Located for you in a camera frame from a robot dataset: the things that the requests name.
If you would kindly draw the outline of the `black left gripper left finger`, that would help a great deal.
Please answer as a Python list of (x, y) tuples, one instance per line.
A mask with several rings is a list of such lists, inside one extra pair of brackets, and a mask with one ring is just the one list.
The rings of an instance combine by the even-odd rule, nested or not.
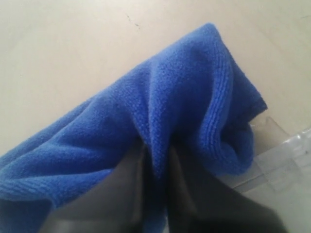
[(116, 168), (76, 200), (51, 212), (42, 233), (141, 233), (146, 150), (134, 143)]

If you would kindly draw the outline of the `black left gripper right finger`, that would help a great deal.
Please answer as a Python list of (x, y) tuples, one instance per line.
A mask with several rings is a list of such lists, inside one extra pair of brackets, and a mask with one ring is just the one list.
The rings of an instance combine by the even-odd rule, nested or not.
[(167, 198), (172, 233), (287, 232), (273, 210), (218, 180), (181, 145), (170, 148)]

